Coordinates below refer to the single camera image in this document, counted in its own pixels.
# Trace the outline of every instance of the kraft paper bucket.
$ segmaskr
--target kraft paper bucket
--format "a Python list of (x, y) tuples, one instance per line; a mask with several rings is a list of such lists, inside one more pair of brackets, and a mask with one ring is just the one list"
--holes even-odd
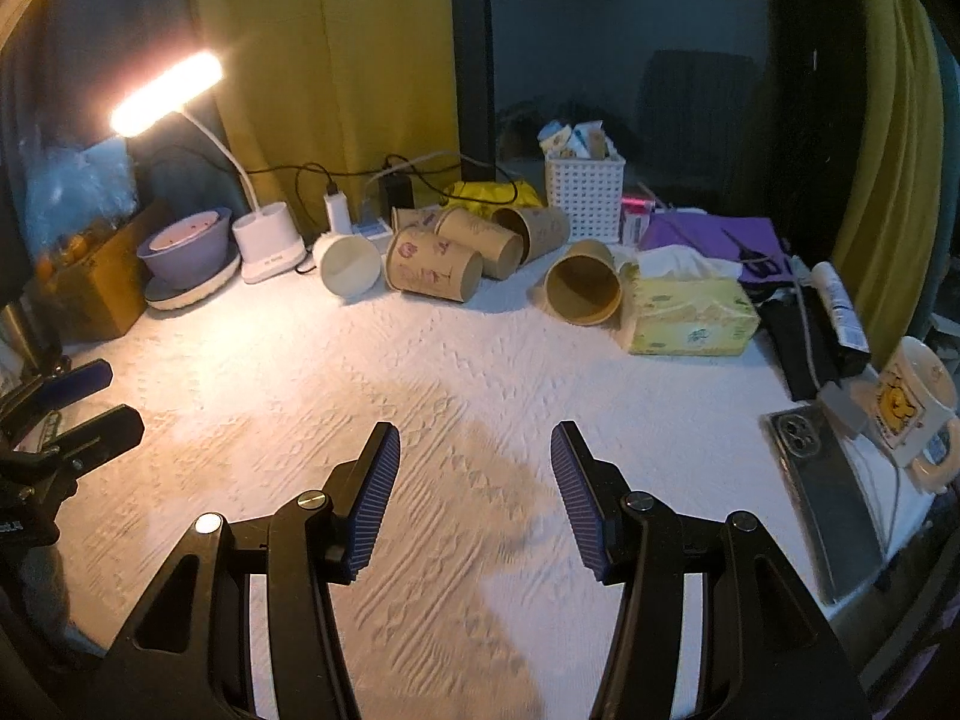
[(419, 208), (394, 208), (391, 210), (391, 222), (394, 232), (400, 232), (407, 227), (417, 227), (421, 230), (434, 231), (437, 221), (443, 211)]
[(480, 286), (483, 257), (428, 230), (400, 230), (387, 250), (387, 284), (402, 292), (466, 303)]
[(606, 322), (620, 306), (623, 290), (613, 255), (599, 241), (576, 242), (547, 271), (547, 303), (570, 324)]
[(520, 267), (523, 239), (499, 224), (464, 208), (447, 211), (437, 223), (437, 235), (480, 252), (483, 275), (503, 281)]
[(523, 264), (560, 248), (570, 237), (570, 220), (560, 208), (497, 208), (493, 221), (523, 241)]
[(313, 245), (320, 281), (338, 298), (356, 298), (376, 284), (382, 265), (376, 246), (360, 235), (321, 235)]

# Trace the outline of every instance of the silver bolt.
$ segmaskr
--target silver bolt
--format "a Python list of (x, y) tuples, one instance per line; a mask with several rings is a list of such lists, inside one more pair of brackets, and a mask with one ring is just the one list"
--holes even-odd
[(730, 518), (730, 522), (733, 523), (734, 528), (744, 533), (755, 531), (757, 527), (760, 526), (760, 521), (750, 514), (750, 512), (734, 512)]
[(301, 509), (323, 509), (326, 506), (326, 493), (323, 490), (307, 490), (296, 500)]
[(633, 509), (635, 512), (649, 512), (650, 509), (654, 508), (654, 496), (650, 493), (627, 493), (624, 498), (624, 502), (627, 504), (628, 509)]
[(213, 533), (223, 524), (224, 519), (219, 514), (201, 514), (197, 517), (197, 522), (193, 527), (197, 533), (206, 535), (207, 533)]

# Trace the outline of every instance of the scissors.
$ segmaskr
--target scissors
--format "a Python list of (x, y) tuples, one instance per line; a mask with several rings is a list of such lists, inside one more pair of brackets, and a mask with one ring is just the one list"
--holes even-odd
[(743, 242), (738, 241), (733, 235), (728, 233), (727, 230), (724, 230), (723, 234), (740, 249), (737, 252), (736, 259), (743, 266), (744, 271), (747, 271), (751, 276), (755, 278), (768, 278), (769, 276), (776, 276), (784, 272), (784, 269), (781, 269), (781, 267), (776, 264), (776, 260), (774, 260), (773, 257), (764, 254), (762, 251), (752, 250), (750, 247), (747, 247), (747, 245), (744, 245)]

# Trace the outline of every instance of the basket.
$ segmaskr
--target basket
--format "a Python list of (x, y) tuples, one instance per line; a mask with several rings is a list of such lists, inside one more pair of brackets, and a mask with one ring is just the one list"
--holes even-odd
[(546, 160), (546, 196), (570, 219), (570, 241), (619, 242), (625, 164), (619, 155), (605, 160)]

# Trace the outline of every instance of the table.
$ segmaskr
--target table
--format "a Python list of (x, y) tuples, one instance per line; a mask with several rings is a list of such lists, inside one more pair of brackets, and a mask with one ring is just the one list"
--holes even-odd
[[(562, 419), (680, 514), (755, 512), (814, 589), (758, 420), (792, 406), (765, 339), (736, 359), (631, 357), (607, 330), (536, 305), (552, 260), (485, 281), (464, 306), (382, 285), (342, 305), (315, 276), (292, 273), (235, 280), (76, 354), (77, 364), (106, 358), (114, 382), (68, 421), (126, 402), (146, 435), (61, 509), (74, 623), (109, 646), (199, 514), (270, 514), (354, 458), (381, 419), (400, 428), (397, 485), (371, 565), (333, 587), (367, 720), (589, 715), (620, 589), (599, 586), (577, 553), (549, 464)], [(869, 442), (853, 459), (888, 522), (893, 466)], [(902, 485), (895, 549), (928, 505)], [(253, 591), (257, 708), (272, 717), (262, 583)], [(699, 668), (692, 578), (685, 611), (677, 716), (693, 708)]]

